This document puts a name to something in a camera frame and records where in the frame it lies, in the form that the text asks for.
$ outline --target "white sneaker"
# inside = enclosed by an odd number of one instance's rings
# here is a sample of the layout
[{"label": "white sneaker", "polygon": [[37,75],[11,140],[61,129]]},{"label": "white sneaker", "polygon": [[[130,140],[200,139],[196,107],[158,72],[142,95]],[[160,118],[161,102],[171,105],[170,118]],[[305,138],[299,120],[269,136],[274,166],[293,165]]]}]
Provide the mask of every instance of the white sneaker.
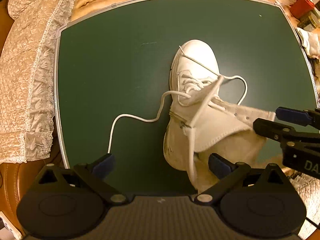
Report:
[{"label": "white sneaker", "polygon": [[[234,78],[240,78],[245,84],[244,95],[237,105],[224,102],[218,96],[223,80]],[[246,95],[247,84],[242,77],[219,73],[209,45],[192,40],[180,47],[171,66],[170,90],[180,94],[172,94],[164,157],[173,168],[187,171],[199,192],[218,181],[208,168],[211,153],[233,163],[243,161],[260,168],[257,153],[266,139],[255,134],[252,124],[257,118],[273,121],[275,113],[239,106]]]}]

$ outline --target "white lace trim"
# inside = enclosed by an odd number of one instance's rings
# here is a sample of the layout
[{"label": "white lace trim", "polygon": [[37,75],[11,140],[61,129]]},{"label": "white lace trim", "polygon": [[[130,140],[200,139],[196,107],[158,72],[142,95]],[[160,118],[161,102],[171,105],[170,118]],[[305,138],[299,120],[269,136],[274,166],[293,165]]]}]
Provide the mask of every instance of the white lace trim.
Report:
[{"label": "white lace trim", "polygon": [[75,0],[59,0],[47,21],[31,68],[27,108],[24,114],[25,130],[17,138],[20,152],[0,159],[0,163],[23,163],[50,157],[54,117],[55,33],[70,21],[74,2]]}]

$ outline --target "brown leather chair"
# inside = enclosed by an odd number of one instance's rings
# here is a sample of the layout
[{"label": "brown leather chair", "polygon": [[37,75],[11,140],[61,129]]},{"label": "brown leather chair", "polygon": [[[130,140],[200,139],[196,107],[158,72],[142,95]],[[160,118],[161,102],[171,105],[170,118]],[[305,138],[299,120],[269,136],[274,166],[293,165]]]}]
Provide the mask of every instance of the brown leather chair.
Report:
[{"label": "brown leather chair", "polygon": [[[14,22],[8,14],[8,0],[0,2],[0,55],[4,42]],[[27,163],[2,163],[0,165],[0,211],[22,233],[25,233],[17,219],[16,209],[39,171],[48,163],[63,166],[57,134],[53,132],[50,158]]]}]

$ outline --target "blue gripper pad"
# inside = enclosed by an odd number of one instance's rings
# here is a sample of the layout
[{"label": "blue gripper pad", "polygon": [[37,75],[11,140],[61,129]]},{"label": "blue gripper pad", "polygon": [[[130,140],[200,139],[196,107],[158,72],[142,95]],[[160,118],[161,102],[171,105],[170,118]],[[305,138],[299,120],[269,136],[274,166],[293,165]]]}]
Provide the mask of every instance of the blue gripper pad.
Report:
[{"label": "blue gripper pad", "polygon": [[281,121],[295,123],[302,126],[312,124],[312,118],[304,111],[278,107],[276,110],[276,116]]},{"label": "blue gripper pad", "polygon": [[94,166],[94,168],[92,169],[92,174],[99,179],[104,179],[111,173],[115,166],[115,163],[115,156],[110,155],[108,158]]},{"label": "blue gripper pad", "polygon": [[219,159],[219,157],[215,154],[211,154],[209,156],[209,170],[218,178],[223,179],[227,175],[229,175],[231,172],[234,171],[235,167],[234,164],[224,160],[222,161],[222,158]]}]

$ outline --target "white cloth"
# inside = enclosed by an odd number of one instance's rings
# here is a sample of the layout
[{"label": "white cloth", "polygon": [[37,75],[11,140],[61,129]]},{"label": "white cloth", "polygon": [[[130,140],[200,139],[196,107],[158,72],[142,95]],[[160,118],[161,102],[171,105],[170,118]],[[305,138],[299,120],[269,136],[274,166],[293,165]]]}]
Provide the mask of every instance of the white cloth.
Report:
[{"label": "white cloth", "polygon": [[320,59],[320,44],[318,35],[297,28],[297,33],[301,39],[301,45],[309,58]]}]

